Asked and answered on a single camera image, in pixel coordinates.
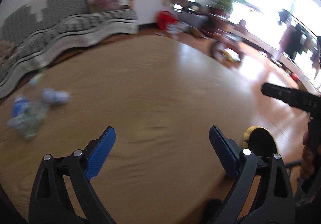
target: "blue gripper pad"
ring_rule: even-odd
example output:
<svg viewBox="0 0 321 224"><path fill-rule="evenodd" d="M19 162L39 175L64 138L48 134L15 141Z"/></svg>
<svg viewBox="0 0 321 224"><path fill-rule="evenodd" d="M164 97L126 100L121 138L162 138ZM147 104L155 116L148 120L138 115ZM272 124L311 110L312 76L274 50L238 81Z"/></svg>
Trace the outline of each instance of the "blue gripper pad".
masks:
<svg viewBox="0 0 321 224"><path fill-rule="evenodd" d="M216 125L210 128L209 138L226 174L236 178L240 173L238 160L241 149L235 141L226 139Z"/></svg>
<svg viewBox="0 0 321 224"><path fill-rule="evenodd" d="M88 181L99 174L99 171L101 170L106 158L113 148L115 141L115 129L110 127L103 133L98 145L87 159L87 170L85 172L85 176L87 177Z"/></svg>

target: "hand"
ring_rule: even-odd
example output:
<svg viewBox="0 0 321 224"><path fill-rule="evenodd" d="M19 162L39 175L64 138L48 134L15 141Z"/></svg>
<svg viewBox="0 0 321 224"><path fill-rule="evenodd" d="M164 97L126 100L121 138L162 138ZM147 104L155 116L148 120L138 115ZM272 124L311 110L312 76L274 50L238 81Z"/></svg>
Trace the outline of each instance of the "hand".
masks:
<svg viewBox="0 0 321 224"><path fill-rule="evenodd" d="M309 133L306 132L303 136L303 153L302 153L302 162L301 162L301 169L300 169L300 177L303 180L307 180L314 172L313 160L314 156L313 153L308 145L309 143ZM321 155L321 145L318 147L318 153Z"/></svg>

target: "table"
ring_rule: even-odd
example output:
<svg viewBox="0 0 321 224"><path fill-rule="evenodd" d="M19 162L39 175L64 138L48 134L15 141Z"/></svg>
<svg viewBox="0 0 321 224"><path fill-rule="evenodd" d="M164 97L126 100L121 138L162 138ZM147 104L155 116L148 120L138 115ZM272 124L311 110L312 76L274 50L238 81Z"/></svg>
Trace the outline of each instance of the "table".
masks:
<svg viewBox="0 0 321 224"><path fill-rule="evenodd" d="M209 128L241 144L255 106L232 71L161 36L95 47L49 69L39 86L68 91L71 102L52 107L33 140L5 125L16 94L0 106L0 183L25 218L43 156L70 155L112 126L116 143L91 180L106 209L117 223L178 223L224 176Z"/></svg>

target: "red object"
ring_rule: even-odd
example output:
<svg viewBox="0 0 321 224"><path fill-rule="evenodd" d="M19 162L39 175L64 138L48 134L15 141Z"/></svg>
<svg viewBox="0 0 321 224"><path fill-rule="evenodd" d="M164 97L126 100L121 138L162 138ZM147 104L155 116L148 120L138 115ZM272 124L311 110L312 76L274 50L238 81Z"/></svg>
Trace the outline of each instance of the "red object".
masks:
<svg viewBox="0 0 321 224"><path fill-rule="evenodd" d="M294 82L298 82L299 81L299 78L298 78L298 76L296 75L296 74L294 74L294 73L292 73L291 75L290 75L290 77L293 79L293 81Z"/></svg>
<svg viewBox="0 0 321 224"><path fill-rule="evenodd" d="M176 17L169 11L160 11L157 15L157 24L162 30L166 30L168 24L175 24L176 22Z"/></svg>

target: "pillow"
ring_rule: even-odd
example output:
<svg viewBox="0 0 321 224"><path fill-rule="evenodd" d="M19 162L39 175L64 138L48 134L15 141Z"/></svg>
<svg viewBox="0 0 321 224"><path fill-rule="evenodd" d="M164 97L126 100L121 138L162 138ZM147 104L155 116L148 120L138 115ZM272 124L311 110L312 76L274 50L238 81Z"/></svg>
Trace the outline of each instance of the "pillow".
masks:
<svg viewBox="0 0 321 224"><path fill-rule="evenodd" d="M100 13L126 8L129 0L87 0L91 13Z"/></svg>
<svg viewBox="0 0 321 224"><path fill-rule="evenodd" d="M16 49L17 45L13 42L7 40L0 40L0 64L12 56Z"/></svg>

